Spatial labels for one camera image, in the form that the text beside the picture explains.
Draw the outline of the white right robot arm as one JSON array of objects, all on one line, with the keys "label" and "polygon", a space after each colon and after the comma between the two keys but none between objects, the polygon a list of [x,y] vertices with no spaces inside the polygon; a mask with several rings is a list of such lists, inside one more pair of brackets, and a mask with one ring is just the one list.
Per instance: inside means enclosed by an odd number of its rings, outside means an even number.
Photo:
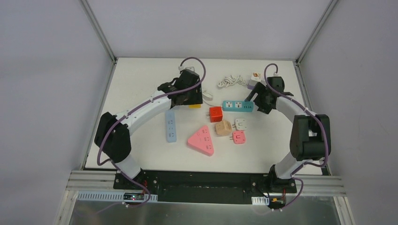
[{"label": "white right robot arm", "polygon": [[254,102],[259,112],[269,114],[277,110],[292,123],[290,152],[271,166],[266,177],[267,188],[272,192],[284,188],[306,165],[325,166],[331,153],[329,116],[310,111],[284,88],[282,77],[269,77],[265,83],[256,83],[245,99]]}]

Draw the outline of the yellow cube socket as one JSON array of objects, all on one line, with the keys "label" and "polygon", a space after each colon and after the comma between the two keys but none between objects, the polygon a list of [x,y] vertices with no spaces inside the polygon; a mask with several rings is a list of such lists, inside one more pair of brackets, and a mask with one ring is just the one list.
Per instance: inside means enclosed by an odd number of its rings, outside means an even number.
[{"label": "yellow cube socket", "polygon": [[202,104],[194,104],[194,105],[189,105],[190,109],[199,109],[201,108]]}]

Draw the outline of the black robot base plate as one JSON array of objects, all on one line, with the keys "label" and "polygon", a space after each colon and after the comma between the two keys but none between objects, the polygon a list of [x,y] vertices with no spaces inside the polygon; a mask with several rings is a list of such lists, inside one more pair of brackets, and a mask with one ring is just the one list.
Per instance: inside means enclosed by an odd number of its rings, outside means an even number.
[{"label": "black robot base plate", "polygon": [[120,173],[113,188],[141,190],[145,186],[159,202],[251,204],[252,197],[283,196],[297,192],[293,179],[274,173],[178,172],[143,170],[134,182]]}]

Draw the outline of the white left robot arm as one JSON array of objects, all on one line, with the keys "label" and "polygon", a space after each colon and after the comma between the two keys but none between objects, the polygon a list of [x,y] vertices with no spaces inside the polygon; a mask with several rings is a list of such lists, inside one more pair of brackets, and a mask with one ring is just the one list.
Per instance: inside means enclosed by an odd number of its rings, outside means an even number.
[{"label": "white left robot arm", "polygon": [[131,189],[143,184],[142,169],[131,154],[131,136],[143,124],[156,115],[179,105],[202,103],[199,75],[183,69],[180,76],[158,86],[143,103],[117,114],[102,114],[94,137],[94,143],[111,162],[126,175],[125,183]]}]

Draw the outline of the white plug adapter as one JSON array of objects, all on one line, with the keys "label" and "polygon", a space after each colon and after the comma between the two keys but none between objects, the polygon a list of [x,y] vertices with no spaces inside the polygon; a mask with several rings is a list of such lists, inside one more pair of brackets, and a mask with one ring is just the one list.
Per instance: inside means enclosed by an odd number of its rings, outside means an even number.
[{"label": "white plug adapter", "polygon": [[237,118],[234,120],[232,127],[238,131],[245,131],[247,130],[248,125],[244,118]]}]

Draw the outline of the beige cube socket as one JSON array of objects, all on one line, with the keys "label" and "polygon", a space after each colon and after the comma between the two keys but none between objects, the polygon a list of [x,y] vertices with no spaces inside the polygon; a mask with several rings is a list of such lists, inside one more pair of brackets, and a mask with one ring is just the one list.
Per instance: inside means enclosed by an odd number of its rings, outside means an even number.
[{"label": "beige cube socket", "polygon": [[232,133],[232,125],[227,120],[221,120],[215,124],[215,131],[220,136],[228,136]]}]

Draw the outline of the white cube socket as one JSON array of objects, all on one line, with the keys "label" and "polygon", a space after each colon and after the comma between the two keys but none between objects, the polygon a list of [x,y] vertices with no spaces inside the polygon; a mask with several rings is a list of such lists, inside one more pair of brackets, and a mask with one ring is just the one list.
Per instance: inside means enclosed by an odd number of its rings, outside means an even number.
[{"label": "white cube socket", "polygon": [[259,83],[262,81],[261,73],[252,73],[249,81],[258,81]]}]

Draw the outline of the teal power strip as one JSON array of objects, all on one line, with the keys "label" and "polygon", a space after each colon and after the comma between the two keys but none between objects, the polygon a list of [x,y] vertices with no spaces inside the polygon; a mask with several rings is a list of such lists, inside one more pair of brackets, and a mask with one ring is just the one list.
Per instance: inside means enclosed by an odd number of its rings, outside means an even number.
[{"label": "teal power strip", "polygon": [[250,113],[254,110],[254,104],[251,101],[223,101],[222,110],[225,112]]}]

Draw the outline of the red cube socket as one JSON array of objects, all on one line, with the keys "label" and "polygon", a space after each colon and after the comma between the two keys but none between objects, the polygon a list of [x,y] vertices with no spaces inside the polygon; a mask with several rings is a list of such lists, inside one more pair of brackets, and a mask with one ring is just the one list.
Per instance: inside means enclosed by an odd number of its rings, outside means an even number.
[{"label": "red cube socket", "polygon": [[222,121],[223,119],[222,107],[221,106],[209,107],[207,116],[211,123]]}]

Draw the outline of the purple power strip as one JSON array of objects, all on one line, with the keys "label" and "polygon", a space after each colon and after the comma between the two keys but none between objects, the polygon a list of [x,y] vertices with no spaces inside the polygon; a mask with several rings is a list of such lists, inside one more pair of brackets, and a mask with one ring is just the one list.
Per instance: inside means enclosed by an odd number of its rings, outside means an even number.
[{"label": "purple power strip", "polygon": [[253,90],[257,83],[258,81],[249,81],[249,83],[247,84],[247,89]]}]

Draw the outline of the pink plug adapter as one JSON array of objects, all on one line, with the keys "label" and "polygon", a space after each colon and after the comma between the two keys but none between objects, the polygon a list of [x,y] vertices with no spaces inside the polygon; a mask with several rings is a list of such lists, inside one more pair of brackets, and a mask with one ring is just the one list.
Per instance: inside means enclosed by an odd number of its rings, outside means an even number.
[{"label": "pink plug adapter", "polygon": [[231,139],[234,144],[244,144],[246,143],[245,132],[243,130],[233,131]]}]

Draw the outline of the pink power strip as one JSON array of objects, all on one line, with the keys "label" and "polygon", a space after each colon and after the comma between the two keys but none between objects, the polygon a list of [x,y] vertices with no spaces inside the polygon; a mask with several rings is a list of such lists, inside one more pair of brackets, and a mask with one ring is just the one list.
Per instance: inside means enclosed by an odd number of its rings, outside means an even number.
[{"label": "pink power strip", "polygon": [[214,154],[214,146],[209,127],[207,125],[202,126],[191,137],[189,137],[187,145],[206,156],[210,157]]}]

